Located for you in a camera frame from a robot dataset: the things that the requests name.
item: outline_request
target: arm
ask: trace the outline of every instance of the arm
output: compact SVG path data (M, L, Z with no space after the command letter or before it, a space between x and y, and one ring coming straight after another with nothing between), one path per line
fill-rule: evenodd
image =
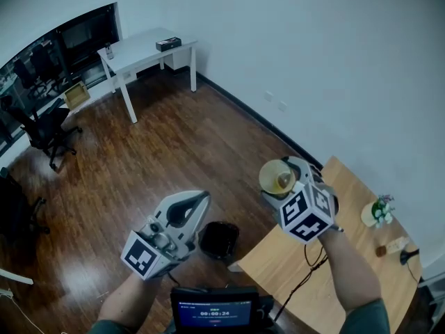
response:
M136 333L147 318L161 281L161 278L144 281L131 274L105 300L97 321L113 321Z
M328 230L319 239L329 259L335 292L346 314L382 298L377 276L343 232Z

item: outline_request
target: office chair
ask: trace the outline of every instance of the office chair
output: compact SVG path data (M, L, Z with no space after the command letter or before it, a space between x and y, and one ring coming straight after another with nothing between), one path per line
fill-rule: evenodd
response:
M0 234L13 243L24 233L43 232L49 234L46 226L37 223L37 213L46 200L38 197L33 205L22 192L22 187L9 174L6 168L0 171Z
M29 90L27 95L28 99L35 99L35 93L38 89L45 88L45 85L43 85L41 81L38 81L37 77L33 77L26 69L26 66L21 59L17 59L14 62L14 73L20 78L23 88Z
M33 55L30 57L30 61L35 68L35 73L40 77L40 80L48 84L53 81L51 88L47 91L48 93L51 90L60 93L58 85L61 82L59 79L59 74L61 72L61 68L59 65L54 65L53 61L49 57L48 51L41 45L38 44L33 48Z
M62 99L57 99L42 115L38 116L35 108L32 112L34 120L28 117L23 110L16 106L11 106L12 97L7 95L1 100L1 108L7 111L14 119L23 124L22 129L28 134L31 146L42 150L49 158L49 166L57 171L57 167L54 164L54 157L58 148L65 148L71 151L72 154L76 154L77 151L73 148L69 148L65 139L77 131L82 132L80 127L73 127L67 131L63 130L61 125L70 113L69 109L59 108L63 104Z

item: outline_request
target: white wall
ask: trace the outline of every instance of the white wall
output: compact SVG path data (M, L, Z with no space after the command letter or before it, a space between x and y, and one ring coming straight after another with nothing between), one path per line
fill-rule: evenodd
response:
M161 0L0 0L0 66L60 24L115 2L124 38L160 23Z
M393 194L425 267L444 252L445 0L163 6L167 27L199 38L199 72L321 163L335 154L374 192Z

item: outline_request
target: flower pot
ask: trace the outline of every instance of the flower pot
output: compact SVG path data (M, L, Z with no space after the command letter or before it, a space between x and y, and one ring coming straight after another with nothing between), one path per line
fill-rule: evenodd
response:
M374 204L374 202L371 202L371 203L365 205L362 210L362 215L361 215L362 222L368 228L374 226L377 223L377 220L374 218L374 215L371 211L373 208L373 204Z

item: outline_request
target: wall outlet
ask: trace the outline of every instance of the wall outlet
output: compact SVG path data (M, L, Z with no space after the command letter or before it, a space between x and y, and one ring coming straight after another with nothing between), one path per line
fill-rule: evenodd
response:
M264 99L266 99L268 102L272 102L273 94L271 92L266 91L264 93Z
M285 102L281 101L281 102L278 104L278 109L281 110L281 111L286 111L286 109L287 109L287 104L286 104Z

